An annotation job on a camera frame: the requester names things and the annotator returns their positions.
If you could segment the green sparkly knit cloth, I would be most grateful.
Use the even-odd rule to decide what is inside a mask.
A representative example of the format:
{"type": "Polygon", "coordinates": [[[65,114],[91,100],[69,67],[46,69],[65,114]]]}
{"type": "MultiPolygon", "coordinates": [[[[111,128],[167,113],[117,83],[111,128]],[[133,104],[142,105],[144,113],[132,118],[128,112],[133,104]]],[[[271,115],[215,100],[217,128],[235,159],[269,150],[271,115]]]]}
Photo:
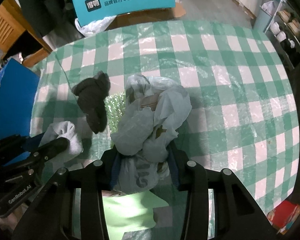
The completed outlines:
{"type": "Polygon", "coordinates": [[[124,92],[106,98],[106,111],[110,133],[117,132],[117,127],[125,113],[126,97],[124,92]]]}

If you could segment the light green cloth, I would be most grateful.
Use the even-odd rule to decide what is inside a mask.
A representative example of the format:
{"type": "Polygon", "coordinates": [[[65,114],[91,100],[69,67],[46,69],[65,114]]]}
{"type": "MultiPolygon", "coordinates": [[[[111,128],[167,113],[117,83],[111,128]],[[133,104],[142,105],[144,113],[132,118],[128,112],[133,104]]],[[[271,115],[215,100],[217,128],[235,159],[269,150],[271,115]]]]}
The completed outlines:
{"type": "Polygon", "coordinates": [[[110,239],[122,239],[124,233],[155,227],[154,209],[168,203],[144,191],[125,196],[104,196],[103,208],[110,239]]]}

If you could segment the black rolled sock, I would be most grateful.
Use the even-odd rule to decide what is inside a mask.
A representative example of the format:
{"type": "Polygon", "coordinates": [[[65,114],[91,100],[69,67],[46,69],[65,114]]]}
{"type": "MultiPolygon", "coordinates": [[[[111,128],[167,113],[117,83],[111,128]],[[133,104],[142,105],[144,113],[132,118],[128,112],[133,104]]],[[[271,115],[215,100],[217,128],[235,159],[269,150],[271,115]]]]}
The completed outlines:
{"type": "Polygon", "coordinates": [[[93,133],[103,132],[107,126],[105,99],[109,96],[110,79],[108,74],[99,71],[95,76],[84,79],[75,85],[72,92],[77,96],[77,104],[85,114],[88,126],[93,133]]]}

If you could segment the shoe rack with shoes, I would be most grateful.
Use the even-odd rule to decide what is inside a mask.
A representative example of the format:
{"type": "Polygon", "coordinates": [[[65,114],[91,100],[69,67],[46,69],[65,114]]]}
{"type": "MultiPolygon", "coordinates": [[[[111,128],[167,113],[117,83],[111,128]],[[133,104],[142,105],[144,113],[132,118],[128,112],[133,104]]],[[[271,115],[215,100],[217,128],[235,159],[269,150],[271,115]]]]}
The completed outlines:
{"type": "Polygon", "coordinates": [[[260,6],[253,28],[269,38],[283,65],[293,70],[300,63],[300,17],[287,0],[260,6]]]}

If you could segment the small grey white sock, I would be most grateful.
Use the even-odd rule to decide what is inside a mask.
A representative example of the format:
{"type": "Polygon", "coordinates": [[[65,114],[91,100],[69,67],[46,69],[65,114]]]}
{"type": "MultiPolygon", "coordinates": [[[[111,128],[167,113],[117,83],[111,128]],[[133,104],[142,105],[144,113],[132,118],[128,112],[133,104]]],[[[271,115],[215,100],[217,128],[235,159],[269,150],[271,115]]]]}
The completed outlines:
{"type": "Polygon", "coordinates": [[[64,165],[83,152],[83,144],[76,126],[70,121],[50,124],[43,134],[39,147],[48,144],[55,148],[52,163],[64,165]]]}

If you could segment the wooden louvered cabinet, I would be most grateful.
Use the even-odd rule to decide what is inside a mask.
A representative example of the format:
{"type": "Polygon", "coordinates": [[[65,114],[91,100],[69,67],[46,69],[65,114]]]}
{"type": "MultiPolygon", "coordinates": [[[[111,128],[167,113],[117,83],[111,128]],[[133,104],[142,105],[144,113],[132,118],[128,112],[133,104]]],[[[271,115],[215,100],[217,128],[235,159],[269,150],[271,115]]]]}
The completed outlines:
{"type": "Polygon", "coordinates": [[[0,49],[5,57],[11,47],[24,34],[30,34],[40,48],[21,61],[27,68],[33,67],[51,54],[50,46],[40,38],[26,18],[23,16],[21,7],[15,0],[4,0],[0,5],[0,49]]]}

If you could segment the green checkered tablecloth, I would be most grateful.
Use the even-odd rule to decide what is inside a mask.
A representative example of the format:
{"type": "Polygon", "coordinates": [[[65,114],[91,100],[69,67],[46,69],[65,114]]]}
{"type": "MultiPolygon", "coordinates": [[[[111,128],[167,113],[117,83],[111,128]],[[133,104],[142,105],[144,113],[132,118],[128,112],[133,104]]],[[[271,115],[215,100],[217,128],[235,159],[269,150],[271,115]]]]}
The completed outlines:
{"type": "Polygon", "coordinates": [[[266,35],[207,21],[131,25],[71,42],[35,66],[40,81],[31,134],[70,121],[84,150],[67,163],[81,168],[111,148],[112,129],[94,134],[72,87],[103,71],[111,94],[133,74],[162,76],[189,93],[192,111],[177,148],[205,168],[229,168],[264,213],[292,191],[299,163],[299,124],[282,62],[266,35]]]}

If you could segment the red box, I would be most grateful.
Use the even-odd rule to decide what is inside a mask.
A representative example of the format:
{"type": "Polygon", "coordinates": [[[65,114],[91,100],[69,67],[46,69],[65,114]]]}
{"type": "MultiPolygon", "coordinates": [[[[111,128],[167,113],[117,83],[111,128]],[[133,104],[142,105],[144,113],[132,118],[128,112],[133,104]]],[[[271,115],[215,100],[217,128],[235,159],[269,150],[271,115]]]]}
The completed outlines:
{"type": "Polygon", "coordinates": [[[276,234],[284,235],[292,227],[299,215],[300,205],[284,200],[268,212],[267,219],[276,230],[276,234]]]}

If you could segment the dark hanging jackets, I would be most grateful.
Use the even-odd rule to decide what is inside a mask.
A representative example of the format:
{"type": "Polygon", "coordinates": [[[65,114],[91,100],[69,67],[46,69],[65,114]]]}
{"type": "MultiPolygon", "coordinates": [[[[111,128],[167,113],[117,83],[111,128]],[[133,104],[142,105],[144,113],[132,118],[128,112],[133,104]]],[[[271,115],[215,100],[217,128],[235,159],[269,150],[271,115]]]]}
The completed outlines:
{"type": "Polygon", "coordinates": [[[63,23],[74,24],[74,8],[65,0],[18,0],[23,16],[38,36],[44,37],[63,23]]]}

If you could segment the blue-edged cardboard box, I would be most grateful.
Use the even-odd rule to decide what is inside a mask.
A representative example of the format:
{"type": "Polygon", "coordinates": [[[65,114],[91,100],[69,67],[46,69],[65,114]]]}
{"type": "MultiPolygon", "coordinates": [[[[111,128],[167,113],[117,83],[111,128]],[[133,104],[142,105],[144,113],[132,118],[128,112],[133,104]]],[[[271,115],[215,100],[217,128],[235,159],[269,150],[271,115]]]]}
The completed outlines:
{"type": "MultiPolygon", "coordinates": [[[[12,135],[30,136],[31,115],[39,76],[11,59],[0,71],[0,140],[12,135]]],[[[24,160],[29,152],[5,150],[0,167],[24,160]]]]}

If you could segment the brown cardboard box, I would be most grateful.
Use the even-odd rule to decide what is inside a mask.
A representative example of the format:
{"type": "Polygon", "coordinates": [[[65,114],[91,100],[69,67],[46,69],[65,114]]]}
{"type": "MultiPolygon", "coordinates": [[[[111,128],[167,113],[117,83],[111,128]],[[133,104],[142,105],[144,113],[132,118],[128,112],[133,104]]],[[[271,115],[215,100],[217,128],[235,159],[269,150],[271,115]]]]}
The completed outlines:
{"type": "Polygon", "coordinates": [[[184,15],[186,15],[186,10],[181,3],[176,3],[174,8],[135,11],[125,15],[119,15],[113,20],[107,30],[141,23],[168,21],[180,18],[184,15]]]}

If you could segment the white blue plastic bag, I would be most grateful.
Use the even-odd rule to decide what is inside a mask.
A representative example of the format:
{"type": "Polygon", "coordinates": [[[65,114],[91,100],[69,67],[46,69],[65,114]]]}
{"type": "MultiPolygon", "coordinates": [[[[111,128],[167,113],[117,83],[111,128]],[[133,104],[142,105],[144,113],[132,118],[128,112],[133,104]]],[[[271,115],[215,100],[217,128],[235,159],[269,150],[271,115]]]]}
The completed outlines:
{"type": "Polygon", "coordinates": [[[114,191],[147,191],[169,175],[167,146],[191,109],[188,91],[170,78],[128,78],[125,112],[110,135],[123,156],[114,191]]]}

